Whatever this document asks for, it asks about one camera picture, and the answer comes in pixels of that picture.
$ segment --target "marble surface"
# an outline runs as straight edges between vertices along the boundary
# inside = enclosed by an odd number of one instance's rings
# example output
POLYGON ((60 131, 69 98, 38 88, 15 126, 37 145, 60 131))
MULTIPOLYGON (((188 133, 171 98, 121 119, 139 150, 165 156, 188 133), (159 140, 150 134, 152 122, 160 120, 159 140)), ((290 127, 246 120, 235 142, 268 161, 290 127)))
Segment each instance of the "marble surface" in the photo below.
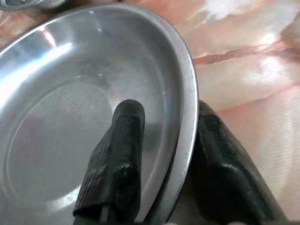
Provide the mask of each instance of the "marble surface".
MULTIPOLYGON (((125 2, 156 11, 178 30, 200 98, 247 149, 289 219, 300 220, 300 1, 125 2)), ((0 47, 44 19, 0 11, 0 47)))

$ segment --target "stainless steel bowl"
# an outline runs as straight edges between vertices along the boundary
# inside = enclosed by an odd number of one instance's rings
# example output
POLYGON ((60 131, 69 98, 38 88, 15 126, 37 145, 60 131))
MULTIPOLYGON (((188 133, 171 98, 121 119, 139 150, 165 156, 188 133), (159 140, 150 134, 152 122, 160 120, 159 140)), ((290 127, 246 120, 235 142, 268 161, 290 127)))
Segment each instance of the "stainless steel bowl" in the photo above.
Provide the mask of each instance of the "stainless steel bowl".
POLYGON ((175 29, 129 4, 84 7, 0 52, 1 224, 72 224, 90 154, 128 98, 146 113, 137 220, 164 182, 149 216, 159 223, 180 193, 197 125, 195 71, 175 29))

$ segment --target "metal pan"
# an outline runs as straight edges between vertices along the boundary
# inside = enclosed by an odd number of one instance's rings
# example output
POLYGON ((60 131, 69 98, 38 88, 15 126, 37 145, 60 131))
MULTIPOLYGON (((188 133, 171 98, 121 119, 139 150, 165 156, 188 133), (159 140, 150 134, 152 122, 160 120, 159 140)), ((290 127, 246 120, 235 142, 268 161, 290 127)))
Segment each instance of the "metal pan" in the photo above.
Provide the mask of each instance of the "metal pan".
POLYGON ((194 67, 175 29, 133 5, 83 7, 0 53, 1 224, 72 224, 90 154, 125 99, 146 114, 137 220, 153 205, 148 220, 160 223, 182 188, 198 117, 194 67))

